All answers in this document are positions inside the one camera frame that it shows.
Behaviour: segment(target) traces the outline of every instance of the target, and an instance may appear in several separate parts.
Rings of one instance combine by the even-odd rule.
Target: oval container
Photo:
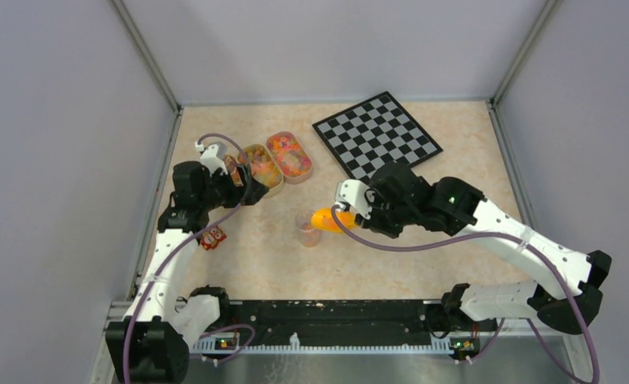
[[[284,177],[282,171],[279,170],[277,164],[274,163],[270,152],[260,144],[252,144],[244,148],[251,162],[251,173],[253,177],[261,184],[270,188],[270,191],[264,196],[269,198],[276,195],[284,187]]]
[[[312,176],[312,159],[291,132],[273,134],[266,144],[286,182],[298,184]]]

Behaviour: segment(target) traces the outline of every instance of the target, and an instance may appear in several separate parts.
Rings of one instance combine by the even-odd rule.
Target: pink container
[[[267,139],[267,149],[282,173],[284,181],[298,184],[312,175],[312,160],[291,132],[279,132]]]

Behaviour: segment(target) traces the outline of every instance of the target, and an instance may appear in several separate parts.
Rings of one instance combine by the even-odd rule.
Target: table
[[[402,102],[444,149],[414,168],[428,182],[444,176],[462,178],[518,218],[485,102]],[[186,107],[164,186],[161,214],[173,190],[173,165],[198,159],[194,141],[202,134],[225,134],[242,146],[265,144],[274,133],[289,130],[314,163],[312,177],[286,184],[274,197],[243,207],[221,225],[227,239],[215,250],[199,247],[182,284],[187,296],[198,286],[222,286],[233,299],[396,299],[441,298],[460,282],[502,284],[526,280],[525,273],[474,244],[396,254],[367,248],[344,234],[323,234],[306,248],[295,237],[295,215],[334,202],[339,181],[348,177],[323,145],[311,124],[352,105],[301,104]],[[215,210],[211,221],[226,211]],[[363,237],[394,246],[444,239],[423,228],[407,227],[400,238],[357,229]],[[154,237],[150,244],[151,257]]]

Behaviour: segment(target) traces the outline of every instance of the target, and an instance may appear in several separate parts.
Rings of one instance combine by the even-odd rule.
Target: clear plastic cup
[[[299,212],[295,217],[298,241],[307,247],[316,246],[319,244],[319,239],[322,237],[322,231],[314,228],[312,224],[310,224],[313,214],[315,214],[315,212],[311,210],[304,210]]]

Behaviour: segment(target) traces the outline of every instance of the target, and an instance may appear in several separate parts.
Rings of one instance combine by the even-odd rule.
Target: red packet
[[[218,244],[226,238],[227,236],[222,232],[220,227],[214,226],[202,234],[202,241],[199,242],[199,245],[203,246],[205,250],[214,250],[218,247]]]

